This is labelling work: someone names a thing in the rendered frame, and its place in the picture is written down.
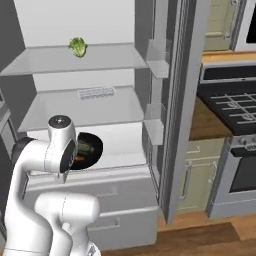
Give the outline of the clear door bin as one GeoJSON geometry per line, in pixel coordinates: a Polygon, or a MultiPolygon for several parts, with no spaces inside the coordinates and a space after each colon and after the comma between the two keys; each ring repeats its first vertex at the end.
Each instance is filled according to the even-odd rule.
{"type": "Polygon", "coordinates": [[[170,46],[171,42],[167,39],[149,40],[146,63],[158,79],[167,78],[169,75],[170,46]]]}
{"type": "Polygon", "coordinates": [[[161,103],[148,104],[144,124],[152,145],[162,145],[165,129],[165,108],[161,103]]]}

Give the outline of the grey fridge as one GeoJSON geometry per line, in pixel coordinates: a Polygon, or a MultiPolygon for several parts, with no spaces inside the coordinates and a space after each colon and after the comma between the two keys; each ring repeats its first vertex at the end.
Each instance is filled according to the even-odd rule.
{"type": "MultiPolygon", "coordinates": [[[[26,48],[67,46],[75,37],[89,45],[131,43],[144,60],[138,39],[138,15],[143,0],[0,0],[0,72],[26,48]]],[[[143,69],[111,69],[0,76],[0,93],[11,111],[18,136],[45,140],[47,128],[19,132],[18,129],[38,93],[94,87],[132,86],[144,116],[150,89],[148,66],[143,69]]],[[[103,142],[99,161],[83,170],[105,171],[145,166],[145,124],[118,123],[76,127],[103,142]]]]}

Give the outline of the steel stove with oven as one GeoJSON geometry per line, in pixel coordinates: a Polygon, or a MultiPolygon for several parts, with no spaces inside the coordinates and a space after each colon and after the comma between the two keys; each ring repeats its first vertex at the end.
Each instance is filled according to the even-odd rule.
{"type": "Polygon", "coordinates": [[[206,214],[256,214],[256,60],[205,62],[197,96],[229,129],[206,214]]]}

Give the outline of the pale green cupboard run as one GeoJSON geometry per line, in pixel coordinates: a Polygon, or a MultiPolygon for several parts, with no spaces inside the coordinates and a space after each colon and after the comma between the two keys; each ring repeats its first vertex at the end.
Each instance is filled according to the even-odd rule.
{"type": "Polygon", "coordinates": [[[178,214],[205,210],[223,143],[223,138],[188,143],[178,214]]]}

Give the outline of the green cucumber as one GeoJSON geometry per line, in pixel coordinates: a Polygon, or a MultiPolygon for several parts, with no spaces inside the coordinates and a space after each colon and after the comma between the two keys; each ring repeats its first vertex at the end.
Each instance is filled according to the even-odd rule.
{"type": "Polygon", "coordinates": [[[79,142],[78,143],[78,153],[79,154],[87,155],[87,154],[91,154],[93,152],[94,152],[94,147],[90,143],[87,143],[87,142],[79,142]]]}

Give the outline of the green lettuce head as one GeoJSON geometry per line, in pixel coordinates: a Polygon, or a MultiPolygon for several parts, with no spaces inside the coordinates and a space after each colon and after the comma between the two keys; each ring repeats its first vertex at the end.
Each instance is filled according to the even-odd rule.
{"type": "Polygon", "coordinates": [[[68,48],[73,50],[73,54],[76,57],[83,57],[86,53],[88,45],[85,43],[83,38],[75,37],[70,40],[68,48]]]}

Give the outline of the pale green wall cupboard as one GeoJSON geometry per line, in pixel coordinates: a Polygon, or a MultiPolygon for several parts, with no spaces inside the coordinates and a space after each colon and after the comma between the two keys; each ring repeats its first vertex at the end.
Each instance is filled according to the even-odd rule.
{"type": "Polygon", "coordinates": [[[231,23],[235,7],[231,0],[211,0],[205,51],[227,50],[230,45],[231,23]]]}

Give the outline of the steel microwave oven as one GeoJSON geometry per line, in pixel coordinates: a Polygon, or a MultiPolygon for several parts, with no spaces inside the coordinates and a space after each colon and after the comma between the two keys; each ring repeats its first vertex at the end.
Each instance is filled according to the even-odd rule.
{"type": "Polygon", "coordinates": [[[256,51],[256,0],[238,0],[230,48],[235,52],[256,51]]]}

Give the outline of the white fridge drawer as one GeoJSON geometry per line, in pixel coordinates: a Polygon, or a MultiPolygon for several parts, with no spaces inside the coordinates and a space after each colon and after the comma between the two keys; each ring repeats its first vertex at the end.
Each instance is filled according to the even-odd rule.
{"type": "Polygon", "coordinates": [[[37,197],[50,191],[96,196],[102,213],[157,205],[153,182],[145,166],[71,172],[64,184],[58,183],[52,176],[34,176],[29,179],[24,202],[33,208],[37,197]]]}
{"type": "Polygon", "coordinates": [[[150,245],[156,241],[157,221],[157,207],[101,213],[88,233],[102,251],[150,245]]]}

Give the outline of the black bowl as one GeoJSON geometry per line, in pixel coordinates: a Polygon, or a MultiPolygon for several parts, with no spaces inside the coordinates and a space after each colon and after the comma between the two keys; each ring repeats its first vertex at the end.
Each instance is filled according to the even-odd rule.
{"type": "Polygon", "coordinates": [[[84,155],[84,154],[79,154],[77,150],[77,155],[84,156],[85,160],[84,161],[74,160],[73,165],[71,166],[72,170],[83,170],[93,166],[99,161],[103,153],[102,140],[98,136],[92,133],[80,132],[77,137],[77,143],[79,142],[90,143],[94,147],[94,152],[91,154],[84,155]]]}

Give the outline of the glass fridge shelf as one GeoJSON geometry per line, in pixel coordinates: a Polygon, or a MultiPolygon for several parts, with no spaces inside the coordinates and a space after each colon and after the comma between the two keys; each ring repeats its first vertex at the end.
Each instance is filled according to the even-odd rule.
{"type": "Polygon", "coordinates": [[[132,86],[115,87],[112,96],[81,99],[76,90],[38,93],[18,131],[47,128],[55,115],[69,116],[76,127],[141,122],[144,113],[132,86]]]}
{"type": "Polygon", "coordinates": [[[146,67],[131,43],[89,45],[82,58],[74,56],[67,46],[31,47],[5,67],[0,76],[146,67]]]}

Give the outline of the grey fridge door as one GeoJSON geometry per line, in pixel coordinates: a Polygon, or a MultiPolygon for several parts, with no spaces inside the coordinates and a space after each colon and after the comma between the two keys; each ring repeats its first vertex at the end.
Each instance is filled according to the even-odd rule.
{"type": "Polygon", "coordinates": [[[157,0],[154,43],[169,59],[168,76],[152,78],[151,103],[164,118],[163,142],[147,143],[157,201],[171,224],[193,118],[211,0],[157,0]]]}

